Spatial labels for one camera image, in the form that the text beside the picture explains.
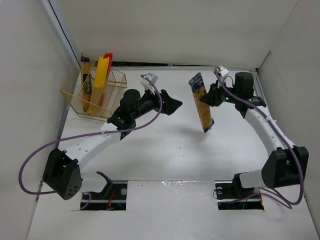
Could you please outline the blue patterned spaghetti bag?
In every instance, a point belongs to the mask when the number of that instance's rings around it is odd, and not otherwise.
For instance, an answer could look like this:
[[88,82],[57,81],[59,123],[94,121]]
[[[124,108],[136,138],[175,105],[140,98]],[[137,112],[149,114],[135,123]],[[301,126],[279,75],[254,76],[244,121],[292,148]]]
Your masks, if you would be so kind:
[[201,97],[207,93],[202,74],[198,72],[189,80],[188,84],[192,91],[202,130],[206,133],[214,124],[214,119],[211,116],[210,106],[201,102]]

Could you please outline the navy label spaghetti bag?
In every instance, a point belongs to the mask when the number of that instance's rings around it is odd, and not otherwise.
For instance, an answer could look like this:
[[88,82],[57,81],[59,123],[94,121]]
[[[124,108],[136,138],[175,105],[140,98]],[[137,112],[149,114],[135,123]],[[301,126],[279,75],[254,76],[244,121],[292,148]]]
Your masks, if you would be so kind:
[[92,95],[92,79],[91,79],[91,63],[90,58],[81,56],[80,62],[82,64],[82,107],[85,112],[89,109],[91,95]]

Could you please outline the yellow spaghetti bag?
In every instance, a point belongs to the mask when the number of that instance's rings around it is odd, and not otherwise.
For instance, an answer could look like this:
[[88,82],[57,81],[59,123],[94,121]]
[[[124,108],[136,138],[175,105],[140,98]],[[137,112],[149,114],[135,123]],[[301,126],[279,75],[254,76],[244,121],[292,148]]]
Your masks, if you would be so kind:
[[100,100],[102,91],[105,85],[107,68],[108,68],[109,60],[101,56],[98,60],[98,64],[96,67],[95,78],[92,87],[92,94],[90,98],[90,105],[88,108],[88,113],[93,115],[100,110]]

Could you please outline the red spaghetti bag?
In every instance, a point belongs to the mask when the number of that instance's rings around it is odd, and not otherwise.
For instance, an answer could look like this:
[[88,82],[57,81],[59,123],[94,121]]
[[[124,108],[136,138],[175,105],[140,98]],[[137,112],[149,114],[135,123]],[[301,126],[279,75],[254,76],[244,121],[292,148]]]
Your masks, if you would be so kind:
[[102,90],[102,94],[101,94],[101,98],[100,98],[100,103],[99,106],[102,107],[104,104],[104,98],[105,98],[105,89],[107,87],[107,83],[108,83],[108,78],[109,78],[109,74],[111,71],[111,65],[112,65],[112,61],[113,61],[113,54],[111,52],[106,52],[104,54],[104,59],[108,59],[108,65],[107,65],[107,72],[106,72],[106,78],[105,78],[105,83],[104,83],[104,87]]

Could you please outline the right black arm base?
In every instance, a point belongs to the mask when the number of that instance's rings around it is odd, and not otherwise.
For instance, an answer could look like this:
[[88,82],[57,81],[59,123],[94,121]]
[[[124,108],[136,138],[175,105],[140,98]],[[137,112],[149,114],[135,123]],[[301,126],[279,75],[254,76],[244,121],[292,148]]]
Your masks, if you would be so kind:
[[260,195],[254,195],[255,188],[243,188],[240,178],[232,180],[216,180],[212,193],[217,200],[218,210],[264,210],[264,204]]

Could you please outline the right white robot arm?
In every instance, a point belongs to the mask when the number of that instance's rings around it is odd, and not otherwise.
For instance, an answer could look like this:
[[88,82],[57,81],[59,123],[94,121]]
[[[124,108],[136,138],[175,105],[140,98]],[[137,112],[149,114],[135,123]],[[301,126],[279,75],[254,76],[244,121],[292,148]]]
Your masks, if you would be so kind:
[[271,117],[264,100],[254,95],[254,77],[249,72],[238,72],[232,87],[226,86],[225,77],[210,85],[201,102],[218,107],[223,102],[234,104],[236,110],[252,126],[262,141],[268,159],[260,170],[237,173],[236,187],[280,188],[299,185],[306,175],[309,152],[289,140]]

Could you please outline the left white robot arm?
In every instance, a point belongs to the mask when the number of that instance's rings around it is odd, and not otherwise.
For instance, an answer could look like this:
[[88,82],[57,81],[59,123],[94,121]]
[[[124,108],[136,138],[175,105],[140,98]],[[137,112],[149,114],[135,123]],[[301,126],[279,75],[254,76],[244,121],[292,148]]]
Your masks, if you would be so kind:
[[65,150],[55,148],[49,153],[43,181],[63,200],[73,198],[82,188],[81,171],[85,165],[101,151],[125,138],[136,127],[136,119],[150,111],[169,116],[182,104],[164,89],[160,94],[147,90],[143,95],[135,89],[126,90],[119,107],[97,135],[90,135]]

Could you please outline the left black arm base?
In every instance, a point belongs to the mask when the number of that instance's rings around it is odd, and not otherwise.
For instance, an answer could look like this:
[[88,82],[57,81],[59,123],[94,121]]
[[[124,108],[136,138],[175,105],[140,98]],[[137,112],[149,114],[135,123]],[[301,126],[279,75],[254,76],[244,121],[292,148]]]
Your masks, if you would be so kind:
[[125,211],[127,207],[127,180],[112,180],[98,171],[99,177],[88,179],[84,183],[81,211]]

